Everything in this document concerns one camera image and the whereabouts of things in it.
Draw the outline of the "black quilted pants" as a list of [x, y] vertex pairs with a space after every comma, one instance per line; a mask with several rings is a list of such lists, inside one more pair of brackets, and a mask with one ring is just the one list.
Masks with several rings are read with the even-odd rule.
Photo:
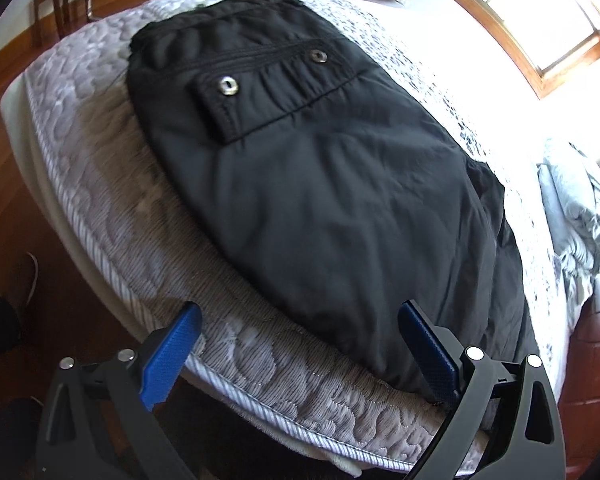
[[299, 0], [223, 0], [146, 25], [130, 51], [163, 171], [288, 318], [418, 394], [407, 300], [493, 359], [538, 348], [503, 185], [335, 25]]

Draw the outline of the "dark wooden headboard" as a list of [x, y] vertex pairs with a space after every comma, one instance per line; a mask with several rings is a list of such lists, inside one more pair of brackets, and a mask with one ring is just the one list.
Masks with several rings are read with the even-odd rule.
[[570, 337], [559, 400], [566, 446], [566, 477], [581, 479], [600, 457], [600, 275]]

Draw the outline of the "purple quilted bed runner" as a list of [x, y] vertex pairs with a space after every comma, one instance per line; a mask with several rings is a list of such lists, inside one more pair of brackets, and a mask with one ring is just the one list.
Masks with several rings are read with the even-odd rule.
[[102, 300], [178, 372], [347, 474], [560, 479], [566, 304], [530, 156], [469, 127], [356, 0], [152, 0], [21, 77]]

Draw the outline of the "folded grey comforter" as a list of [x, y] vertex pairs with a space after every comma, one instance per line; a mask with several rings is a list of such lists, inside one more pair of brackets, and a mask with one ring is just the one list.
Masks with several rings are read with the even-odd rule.
[[574, 330], [600, 275], [600, 166], [573, 144], [550, 141], [538, 180]]

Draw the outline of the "grey bed sheet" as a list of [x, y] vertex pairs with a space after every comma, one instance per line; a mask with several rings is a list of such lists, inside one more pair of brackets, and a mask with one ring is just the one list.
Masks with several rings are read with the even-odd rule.
[[[140, 132], [124, 83], [132, 37], [219, 1], [149, 0], [41, 54], [1, 100], [19, 169], [85, 281], [134, 337], [169, 322], [186, 299], [201, 306], [189, 382], [250, 428], [349, 474], [409, 470], [442, 411], [389, 387], [257, 295], [193, 224]], [[547, 142], [577, 148], [579, 140], [508, 92], [487, 98], [417, 61], [399, 32], [403, 9], [301, 1], [359, 44], [504, 185], [535, 338], [561, 392], [573, 330], [536, 167]]]

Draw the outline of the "left wooden framed window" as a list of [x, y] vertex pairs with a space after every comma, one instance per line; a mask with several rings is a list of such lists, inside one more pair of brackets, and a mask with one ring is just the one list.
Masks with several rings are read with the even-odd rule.
[[496, 41], [538, 99], [600, 60], [600, 0], [453, 0]]

